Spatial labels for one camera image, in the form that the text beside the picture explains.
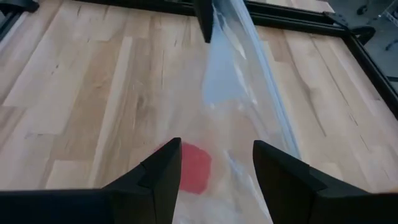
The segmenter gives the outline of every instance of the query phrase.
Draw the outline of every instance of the transparent plastic bag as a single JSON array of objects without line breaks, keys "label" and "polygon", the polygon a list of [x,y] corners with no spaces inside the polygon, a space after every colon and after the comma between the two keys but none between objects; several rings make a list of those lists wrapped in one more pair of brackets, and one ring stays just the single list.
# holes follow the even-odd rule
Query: transparent plastic bag
[{"label": "transparent plastic bag", "polygon": [[213,6],[210,46],[185,49],[164,68],[155,141],[183,141],[173,223],[272,223],[253,141],[298,157],[295,141],[244,3],[214,0]]}]

